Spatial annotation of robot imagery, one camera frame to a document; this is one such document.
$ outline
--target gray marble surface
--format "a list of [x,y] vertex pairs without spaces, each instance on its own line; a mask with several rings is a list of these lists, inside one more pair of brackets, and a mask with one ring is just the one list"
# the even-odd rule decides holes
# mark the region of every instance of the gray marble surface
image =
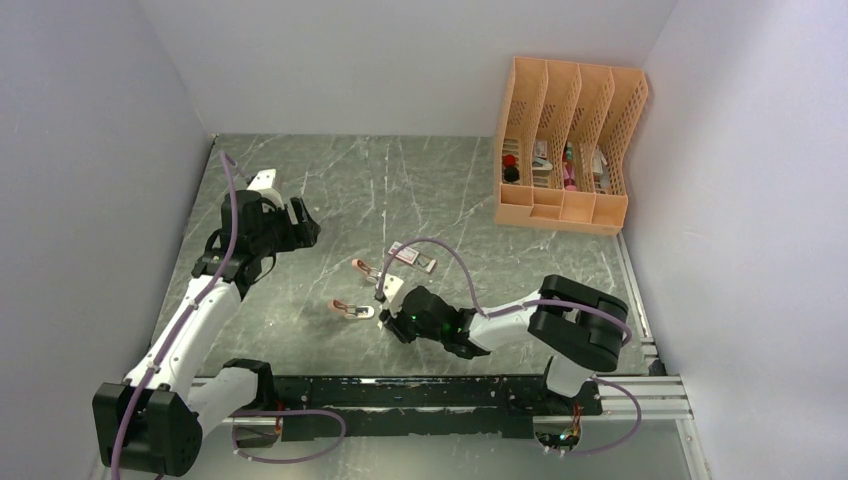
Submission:
[[[621,438],[629,421],[589,421],[581,448]],[[328,447],[332,439],[279,442],[249,450],[270,458],[296,458]],[[149,473],[122,472],[124,480],[150,480]],[[183,480],[690,480],[674,420],[648,420],[633,439],[614,451],[588,456],[545,455],[533,440],[500,435],[409,435],[349,437],[338,449],[309,462],[265,465],[233,455],[230,429],[221,426],[203,439],[200,455]]]
[[[417,236],[455,246],[484,307],[530,293],[551,273],[627,299],[612,237],[495,225],[490,138],[222,135],[201,181],[154,340],[177,310],[206,238],[220,227],[226,192],[221,149],[248,172],[277,168],[283,196],[302,196],[322,232],[315,247],[282,254],[274,271],[251,288],[201,376],[217,374],[234,357],[264,360],[276,374],[291,375],[541,373],[552,353],[541,342],[469,361],[427,340],[403,345],[378,329],[376,319],[351,322],[328,310],[331,298],[376,308],[373,286],[354,272],[351,260],[376,266],[392,242]],[[437,259],[433,274],[400,263],[392,273],[455,306],[470,306],[456,262],[435,245],[419,246]],[[639,330],[633,315],[628,324]],[[638,342],[626,346],[617,373],[646,371]]]

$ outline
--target small card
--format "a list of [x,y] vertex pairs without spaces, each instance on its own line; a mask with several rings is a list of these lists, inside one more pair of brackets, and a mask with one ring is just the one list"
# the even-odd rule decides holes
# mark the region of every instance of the small card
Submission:
[[[402,243],[400,242],[393,243],[392,248],[389,249],[389,253],[395,253],[401,245]],[[434,258],[428,257],[412,247],[404,248],[395,258],[428,274],[433,273],[433,270],[436,268],[436,260]]]
[[536,144],[533,146],[533,156],[548,158],[548,142],[545,140],[536,140]]

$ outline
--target white wall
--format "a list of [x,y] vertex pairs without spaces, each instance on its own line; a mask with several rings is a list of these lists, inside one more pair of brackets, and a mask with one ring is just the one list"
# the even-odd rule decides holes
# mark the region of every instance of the white wall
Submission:
[[491,135],[513,55],[638,66],[676,0],[141,0],[212,132]]
[[681,0],[626,234],[716,479],[848,478],[848,4]]
[[83,478],[209,140],[137,2],[0,5],[0,477]]

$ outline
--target item in organizer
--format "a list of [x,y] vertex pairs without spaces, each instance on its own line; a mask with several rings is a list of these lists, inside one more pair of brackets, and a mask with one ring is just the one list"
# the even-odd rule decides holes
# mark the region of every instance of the item in organizer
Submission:
[[533,156],[539,158],[548,158],[548,142],[547,140],[536,140],[533,145]]
[[553,170],[554,166],[551,162],[542,157],[533,157],[533,170]]
[[[389,253],[395,253],[401,245],[400,242],[393,243],[392,248],[389,249]],[[412,247],[404,248],[395,258],[428,274],[433,273],[433,270],[436,268],[436,260],[434,258],[428,257]]]
[[327,308],[348,320],[368,320],[374,317],[374,307],[369,305],[351,305],[338,299],[332,299]]
[[596,147],[595,153],[592,155],[592,174],[595,176],[595,182],[604,174],[604,168],[606,166],[607,157],[604,156],[604,152],[600,148]]
[[610,194],[609,165],[600,148],[595,148],[592,156],[592,180],[595,183],[595,192],[603,195]]
[[566,155],[563,155],[562,159],[562,185],[568,191],[577,191],[577,183],[574,177],[574,163],[570,158],[566,158]]
[[515,165],[504,168],[504,182],[515,183],[519,178],[521,178],[521,175]]

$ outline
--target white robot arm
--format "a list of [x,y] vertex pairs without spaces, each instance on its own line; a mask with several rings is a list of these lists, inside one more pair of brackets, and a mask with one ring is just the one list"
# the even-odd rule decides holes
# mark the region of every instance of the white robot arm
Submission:
[[[372,279],[379,277],[375,269],[358,268]],[[616,369],[624,338],[622,330],[604,317],[623,324],[628,310],[618,298],[559,275],[548,275],[539,290],[485,313],[451,307],[425,287],[410,289],[391,274],[386,274],[376,298],[383,305],[380,326],[403,343],[426,338],[470,359],[507,343],[541,340],[559,354],[548,364],[545,386],[567,397],[576,395],[595,372]],[[571,308],[545,305],[545,300],[579,304],[595,313],[581,310],[570,319]]]
[[[234,411],[276,409],[270,365],[247,359],[227,362],[201,388],[192,380],[224,323],[232,318],[262,271],[262,259],[315,245],[321,229],[300,198],[283,203],[275,170],[259,172],[245,190],[221,205],[222,229],[213,233],[192,269],[192,279],[177,313],[165,331],[120,384],[104,383],[92,401],[103,464],[111,465],[112,451],[130,398],[138,395],[120,458],[121,468],[179,476],[197,456],[200,444],[214,427]],[[238,230],[232,235],[232,205],[238,208]],[[210,286],[213,273],[226,259],[223,274]],[[199,293],[208,293],[199,304]],[[180,322],[184,312],[191,312]],[[171,340],[174,329],[179,329]]]

